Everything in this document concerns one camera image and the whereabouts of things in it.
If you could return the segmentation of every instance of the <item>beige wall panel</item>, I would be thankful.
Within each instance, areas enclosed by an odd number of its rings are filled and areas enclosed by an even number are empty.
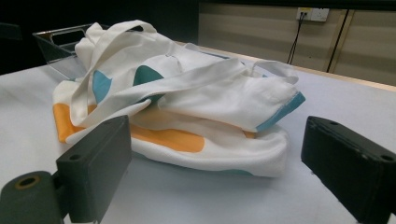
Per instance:
[[[355,11],[334,73],[396,86],[396,12]]]
[[[341,10],[305,21],[293,64],[322,70]],[[286,62],[297,33],[296,7],[201,4],[199,45]]]

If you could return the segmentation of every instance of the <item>table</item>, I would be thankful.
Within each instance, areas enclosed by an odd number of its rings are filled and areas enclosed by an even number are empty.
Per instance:
[[[133,158],[102,223],[355,224],[301,162],[306,118],[332,119],[396,152],[396,88],[297,70],[306,101],[278,123],[291,141],[285,174],[227,175]],[[48,65],[0,76],[0,187],[33,171],[53,174],[71,147],[58,142],[52,116],[51,95],[62,80]]]

